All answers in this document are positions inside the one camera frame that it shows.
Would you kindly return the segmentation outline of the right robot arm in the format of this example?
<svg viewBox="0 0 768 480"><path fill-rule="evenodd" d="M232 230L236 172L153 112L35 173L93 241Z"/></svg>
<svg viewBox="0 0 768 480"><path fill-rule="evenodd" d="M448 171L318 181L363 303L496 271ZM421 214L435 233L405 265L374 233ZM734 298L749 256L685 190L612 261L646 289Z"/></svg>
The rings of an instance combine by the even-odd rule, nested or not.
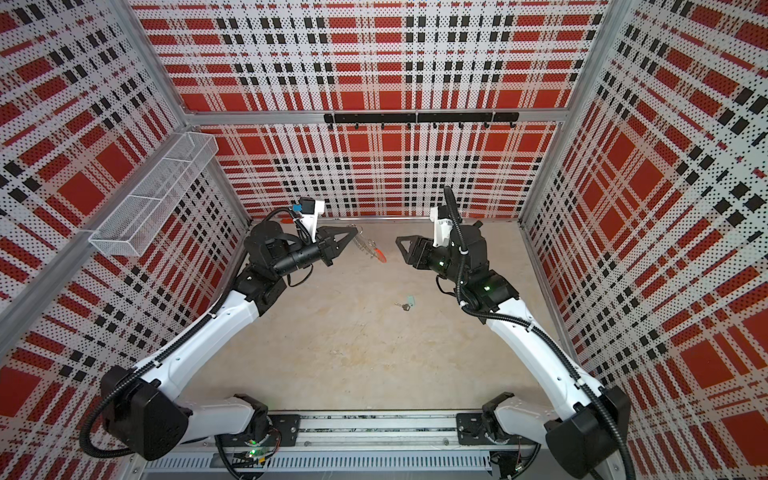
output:
<svg viewBox="0 0 768 480"><path fill-rule="evenodd" d="M406 264L453 282L461 310L499 336L529 370L550 404L540 407L506 392L482 407L474 435L495 444L527 439L550 451L571 477L634 479L626 439L631 402L619 387L608 388L572 360L534 318L519 292L490 267L482 224L434 222L433 238L399 236Z"/></svg>

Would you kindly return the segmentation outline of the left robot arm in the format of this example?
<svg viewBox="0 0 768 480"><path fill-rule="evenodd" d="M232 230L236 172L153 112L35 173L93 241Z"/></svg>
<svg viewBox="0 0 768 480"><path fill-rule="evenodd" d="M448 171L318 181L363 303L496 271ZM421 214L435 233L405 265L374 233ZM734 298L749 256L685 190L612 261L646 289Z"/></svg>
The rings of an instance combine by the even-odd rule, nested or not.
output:
<svg viewBox="0 0 768 480"><path fill-rule="evenodd" d="M204 402L182 393L221 348L277 302L291 274L317 262L332 265L357 233L353 226L321 226L304 242L275 221L255 225L244 242L248 265L213 307L135 366L114 366L102 377L101 399L82 421L80 449L93 458L138 454L151 461L208 437L261 443L276 433L267 406L248 395Z"/></svg>

